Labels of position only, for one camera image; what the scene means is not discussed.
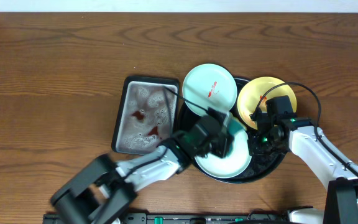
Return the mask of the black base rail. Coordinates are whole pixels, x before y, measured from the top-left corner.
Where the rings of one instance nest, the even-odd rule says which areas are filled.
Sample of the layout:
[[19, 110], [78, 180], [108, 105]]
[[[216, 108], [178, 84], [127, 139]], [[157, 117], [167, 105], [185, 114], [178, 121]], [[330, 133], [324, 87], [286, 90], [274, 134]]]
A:
[[324, 212], [313, 207], [299, 207], [296, 209], [285, 210], [278, 213], [255, 209], [247, 215], [166, 215], [166, 214], [146, 214], [146, 213], [127, 213], [118, 218], [115, 223], [120, 224], [225, 224], [236, 222], [293, 222], [293, 223], [322, 223]]

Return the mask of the green yellow sponge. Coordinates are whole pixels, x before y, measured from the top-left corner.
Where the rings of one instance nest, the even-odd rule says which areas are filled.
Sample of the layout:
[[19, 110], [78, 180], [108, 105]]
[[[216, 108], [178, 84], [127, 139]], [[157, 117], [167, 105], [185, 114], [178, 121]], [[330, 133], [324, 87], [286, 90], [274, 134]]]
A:
[[227, 157], [234, 156], [248, 150], [247, 128], [237, 119], [233, 118], [227, 127], [228, 133], [233, 137], [229, 146]]

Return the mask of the mint green plate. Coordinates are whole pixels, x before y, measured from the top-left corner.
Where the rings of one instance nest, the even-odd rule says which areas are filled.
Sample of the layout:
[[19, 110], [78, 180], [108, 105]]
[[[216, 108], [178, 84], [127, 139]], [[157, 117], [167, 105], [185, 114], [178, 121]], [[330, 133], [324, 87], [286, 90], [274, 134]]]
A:
[[248, 150], [234, 156], [220, 158], [209, 153], [206, 157], [195, 157], [196, 164], [208, 175], [228, 179], [241, 174], [250, 164], [252, 156]]
[[182, 93], [187, 107], [198, 116], [204, 116], [208, 108], [231, 110], [237, 99], [237, 85], [224, 67], [206, 63], [186, 75]]

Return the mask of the yellow plate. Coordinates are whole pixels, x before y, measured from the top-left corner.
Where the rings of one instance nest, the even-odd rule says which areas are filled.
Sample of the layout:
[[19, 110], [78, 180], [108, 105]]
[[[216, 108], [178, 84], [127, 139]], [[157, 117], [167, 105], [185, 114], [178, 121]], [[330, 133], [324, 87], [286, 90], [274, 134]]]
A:
[[266, 91], [281, 83], [283, 83], [283, 80], [275, 77], [259, 77], [244, 85], [239, 93], [239, 96], [237, 97], [237, 113], [246, 125], [254, 130], [257, 130], [257, 123], [251, 120], [250, 115], [255, 111], [257, 103], [260, 99], [262, 99], [262, 102], [259, 108], [265, 113], [267, 111], [267, 100], [276, 96], [288, 95], [292, 108], [294, 112], [296, 112], [296, 96], [294, 91], [288, 85], [274, 89], [263, 98]]

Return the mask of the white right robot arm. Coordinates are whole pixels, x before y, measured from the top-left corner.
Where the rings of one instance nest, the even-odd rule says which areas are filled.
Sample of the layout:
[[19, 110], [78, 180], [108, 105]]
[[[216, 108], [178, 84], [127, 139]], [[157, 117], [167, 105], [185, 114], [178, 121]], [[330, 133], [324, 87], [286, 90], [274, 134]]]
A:
[[250, 140], [254, 154], [291, 152], [298, 156], [327, 190], [323, 211], [297, 208], [288, 223], [358, 223], [358, 165], [347, 158], [309, 118], [291, 110], [256, 109], [251, 115], [258, 134]]

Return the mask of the black rectangular soapy water tray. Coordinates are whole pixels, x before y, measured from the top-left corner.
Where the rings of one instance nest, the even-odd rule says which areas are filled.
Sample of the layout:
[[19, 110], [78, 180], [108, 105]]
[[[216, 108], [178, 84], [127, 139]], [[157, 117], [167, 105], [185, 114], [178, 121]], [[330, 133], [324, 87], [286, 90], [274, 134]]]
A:
[[131, 75], [124, 80], [111, 148], [144, 155], [169, 137], [175, 125], [179, 81]]

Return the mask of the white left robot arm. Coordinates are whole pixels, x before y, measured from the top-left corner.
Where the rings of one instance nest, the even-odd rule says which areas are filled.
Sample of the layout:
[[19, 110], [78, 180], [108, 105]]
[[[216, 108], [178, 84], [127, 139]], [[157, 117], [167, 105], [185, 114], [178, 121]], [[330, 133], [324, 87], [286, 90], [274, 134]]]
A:
[[50, 203], [64, 223], [113, 223], [138, 191], [187, 169], [196, 156], [225, 156], [232, 140], [230, 112], [210, 111], [188, 131], [177, 131], [149, 154], [114, 162], [103, 154], [56, 191]]

